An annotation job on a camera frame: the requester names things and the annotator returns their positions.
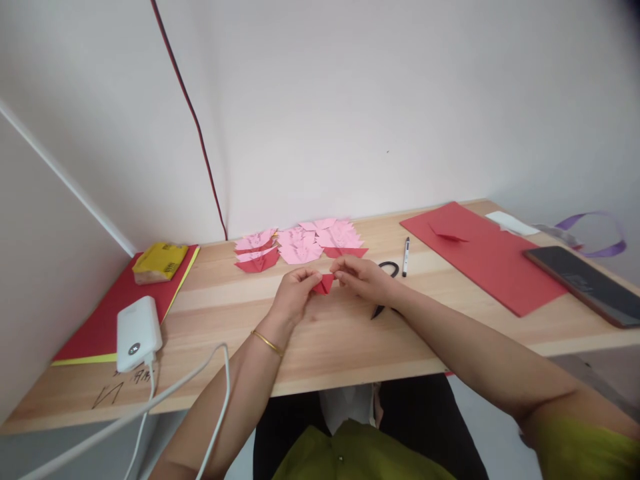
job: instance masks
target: purple ribbon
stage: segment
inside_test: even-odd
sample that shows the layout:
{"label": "purple ribbon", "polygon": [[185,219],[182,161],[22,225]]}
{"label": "purple ribbon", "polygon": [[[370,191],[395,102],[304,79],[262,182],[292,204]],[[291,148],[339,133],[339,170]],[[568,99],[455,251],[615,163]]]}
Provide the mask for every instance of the purple ribbon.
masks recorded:
{"label": "purple ribbon", "polygon": [[618,243],[614,243],[613,245],[603,248],[602,250],[598,250],[591,253],[583,253],[585,257],[588,257],[588,258],[614,257],[624,252],[624,250],[627,249],[627,242],[625,241],[625,230],[622,227],[622,223],[620,223],[613,214],[607,211],[598,210],[593,212],[578,213],[577,215],[573,215],[567,219],[562,220],[562,222],[556,225],[556,228],[559,228],[560,230],[564,230],[564,231],[569,230],[572,226],[574,226],[578,222],[578,220],[580,220],[582,217],[585,217],[587,215],[602,215],[604,217],[612,218],[615,223],[615,228],[616,230],[618,230],[618,235],[620,235],[621,240]]}

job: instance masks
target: hand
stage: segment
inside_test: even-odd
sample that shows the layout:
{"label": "hand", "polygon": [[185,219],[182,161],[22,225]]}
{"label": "hand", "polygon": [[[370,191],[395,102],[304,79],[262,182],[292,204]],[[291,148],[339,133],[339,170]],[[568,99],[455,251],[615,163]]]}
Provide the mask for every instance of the hand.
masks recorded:
{"label": "hand", "polygon": [[303,267],[290,271],[282,277],[267,316],[298,324],[309,300],[309,292],[320,280],[322,274],[318,270]]}
{"label": "hand", "polygon": [[340,280],[341,287],[378,305],[394,307],[403,288],[376,263],[352,255],[334,260],[329,270]]}

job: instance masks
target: yellow tissue pack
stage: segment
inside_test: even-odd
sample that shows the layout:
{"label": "yellow tissue pack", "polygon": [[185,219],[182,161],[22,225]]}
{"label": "yellow tissue pack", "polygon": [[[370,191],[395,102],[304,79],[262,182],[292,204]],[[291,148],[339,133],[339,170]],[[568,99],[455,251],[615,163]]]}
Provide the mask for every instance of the yellow tissue pack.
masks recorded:
{"label": "yellow tissue pack", "polygon": [[140,255],[132,270],[138,285],[169,281],[184,260],[189,247],[158,242]]}

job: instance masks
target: red paper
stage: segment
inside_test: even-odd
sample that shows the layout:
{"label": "red paper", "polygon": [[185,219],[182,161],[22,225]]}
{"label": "red paper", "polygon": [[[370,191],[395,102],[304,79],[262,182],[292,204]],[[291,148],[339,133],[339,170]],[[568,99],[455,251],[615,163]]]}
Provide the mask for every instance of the red paper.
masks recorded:
{"label": "red paper", "polygon": [[332,273],[328,273],[322,276],[322,280],[311,290],[314,292],[318,292],[320,295],[328,295],[331,291],[331,286],[333,285],[334,276]]}
{"label": "red paper", "polygon": [[341,247],[325,247],[325,253],[329,258],[338,258],[343,255],[354,255],[358,258],[362,258],[369,249],[350,249]]}
{"label": "red paper", "polygon": [[456,202],[400,225],[518,317],[567,292],[523,256],[524,250],[537,245],[501,231],[497,224]]}
{"label": "red paper", "polygon": [[439,225],[430,223],[431,230],[439,237],[452,241],[469,241],[465,234],[459,231],[458,225]]}
{"label": "red paper", "polygon": [[278,262],[278,258],[280,258],[280,252],[278,249],[273,249],[262,257],[246,262],[236,262],[235,266],[247,273],[259,273],[274,266]]}
{"label": "red paper", "polygon": [[264,245],[256,247],[254,249],[235,250],[236,255],[242,255],[243,253],[254,253],[257,251],[268,250],[273,246],[273,239],[269,239]]}
{"label": "red paper", "polygon": [[170,281],[150,285],[137,285],[133,278],[131,268],[138,257],[142,255],[142,253],[136,253],[91,316],[73,334],[53,360],[71,360],[116,353],[118,312],[146,295],[155,299],[158,320],[162,323],[178,293],[182,279],[197,248],[197,245],[189,247],[184,260]]}

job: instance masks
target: white pen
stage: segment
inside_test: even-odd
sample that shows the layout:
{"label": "white pen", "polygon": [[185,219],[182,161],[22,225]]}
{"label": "white pen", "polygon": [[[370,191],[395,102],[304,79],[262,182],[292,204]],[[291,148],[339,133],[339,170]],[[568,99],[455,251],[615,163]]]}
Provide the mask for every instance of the white pen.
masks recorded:
{"label": "white pen", "polygon": [[407,237],[407,241],[405,242],[405,261],[402,264],[402,276],[407,276],[407,264],[409,263],[409,237]]}

